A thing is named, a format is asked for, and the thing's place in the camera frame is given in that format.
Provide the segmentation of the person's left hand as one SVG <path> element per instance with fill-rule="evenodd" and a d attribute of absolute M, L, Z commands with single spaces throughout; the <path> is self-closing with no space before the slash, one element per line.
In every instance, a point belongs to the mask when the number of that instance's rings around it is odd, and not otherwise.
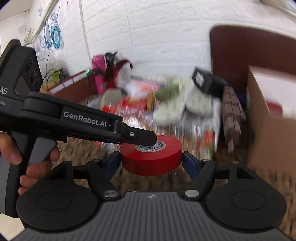
<path fill-rule="evenodd" d="M 1 132 L 1 154 L 5 159 L 17 166 L 21 163 L 22 157 L 15 146 L 12 138 L 5 132 Z M 39 179 L 45 177 L 53 168 L 53 163 L 60 158 L 60 151 L 56 146 L 49 157 L 41 163 L 34 163 L 27 168 L 27 173 L 20 177 L 21 187 L 18 189 L 19 195 L 24 194 L 29 188 L 36 184 Z"/>

